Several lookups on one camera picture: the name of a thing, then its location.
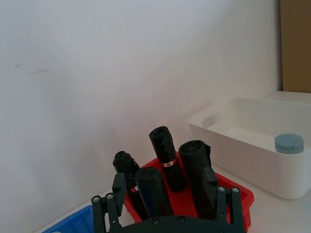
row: red tray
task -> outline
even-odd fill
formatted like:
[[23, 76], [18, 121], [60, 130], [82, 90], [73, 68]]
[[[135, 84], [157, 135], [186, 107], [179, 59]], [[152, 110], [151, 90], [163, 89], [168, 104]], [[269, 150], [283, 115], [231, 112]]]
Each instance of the red tray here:
[[[179, 159], [179, 162], [181, 166], [183, 166], [181, 159]], [[158, 168], [160, 171], [162, 171], [158, 159], [154, 159], [150, 161], [143, 167], [147, 167], [147, 166], [153, 166], [153, 167]], [[218, 185], [224, 186], [226, 188], [238, 187], [240, 189], [244, 227], [247, 230], [251, 225], [251, 216], [250, 216], [249, 208], [254, 202], [254, 194], [247, 188], [244, 188], [243, 186], [238, 185], [237, 183], [234, 183], [233, 181], [227, 179], [226, 177], [219, 175], [218, 173], [215, 173], [215, 174], [218, 179]], [[170, 189], [168, 188], [167, 183], [166, 183], [166, 187], [167, 187], [167, 191], [170, 196], [171, 205], [172, 205], [175, 215], [197, 217], [194, 204], [192, 201], [191, 189], [190, 189], [189, 184], [183, 191], [179, 193], [171, 192]], [[127, 194], [125, 197], [124, 205], [127, 211], [130, 213], [130, 215], [133, 217], [134, 221], [141, 222], [141, 218], [139, 217], [139, 215], [133, 208], [131, 201]], [[230, 220], [230, 216], [229, 216], [229, 212], [227, 212], [227, 221], [229, 222], [229, 220]]]

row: black trash bag roll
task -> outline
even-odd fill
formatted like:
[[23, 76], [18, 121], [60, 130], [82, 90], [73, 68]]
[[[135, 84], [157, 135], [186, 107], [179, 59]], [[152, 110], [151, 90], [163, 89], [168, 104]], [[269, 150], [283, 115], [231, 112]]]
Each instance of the black trash bag roll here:
[[144, 167], [135, 177], [141, 198], [149, 217], [174, 215], [161, 172]]
[[203, 141], [190, 141], [179, 148], [187, 178], [191, 185], [192, 198], [199, 218], [215, 218], [215, 212], [203, 187], [203, 170], [211, 167], [210, 146]]
[[142, 202], [135, 182], [135, 176], [139, 170], [138, 164], [130, 154], [120, 151], [115, 155], [113, 166], [117, 173], [124, 173], [128, 196], [134, 209], [142, 220], [148, 219], [144, 203]]
[[156, 156], [161, 163], [162, 171], [173, 192], [179, 192], [186, 186], [184, 172], [176, 156], [173, 139], [169, 129], [165, 126], [154, 129], [149, 134]]

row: screw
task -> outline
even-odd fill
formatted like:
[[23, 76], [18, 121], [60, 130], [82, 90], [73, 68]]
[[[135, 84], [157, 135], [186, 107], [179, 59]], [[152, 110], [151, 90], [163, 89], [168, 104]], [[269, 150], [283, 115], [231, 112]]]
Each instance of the screw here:
[[152, 224], [156, 225], [156, 224], [158, 224], [160, 221], [159, 221], [158, 218], [155, 217], [155, 218], [152, 219], [151, 222], [152, 222]]
[[238, 188], [233, 188], [232, 191], [238, 193], [240, 190]]
[[177, 218], [177, 222], [182, 223], [182, 222], [184, 222], [184, 221], [185, 221], [185, 218], [182, 217], [182, 216], [179, 216], [179, 217]]
[[221, 192], [224, 192], [225, 188], [220, 186], [220, 187], [218, 187], [218, 190], [221, 191]]
[[94, 197], [94, 198], [93, 198], [93, 202], [98, 202], [99, 199], [100, 199], [99, 197]]

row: white storage bin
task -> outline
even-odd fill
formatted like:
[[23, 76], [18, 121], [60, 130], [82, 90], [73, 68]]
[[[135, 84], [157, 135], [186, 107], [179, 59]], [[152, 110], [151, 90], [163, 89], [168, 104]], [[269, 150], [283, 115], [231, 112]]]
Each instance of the white storage bin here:
[[[223, 100], [189, 119], [194, 139], [211, 146], [215, 164], [285, 199], [311, 188], [311, 105], [274, 100]], [[304, 152], [276, 152], [274, 138], [295, 133]]]

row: white wall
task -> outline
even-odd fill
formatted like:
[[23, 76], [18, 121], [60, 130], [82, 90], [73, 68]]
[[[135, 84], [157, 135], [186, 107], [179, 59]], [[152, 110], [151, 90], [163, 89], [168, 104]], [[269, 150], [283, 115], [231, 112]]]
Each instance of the white wall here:
[[28, 233], [113, 181], [148, 133], [278, 89], [272, 0], [1, 0], [0, 228]]

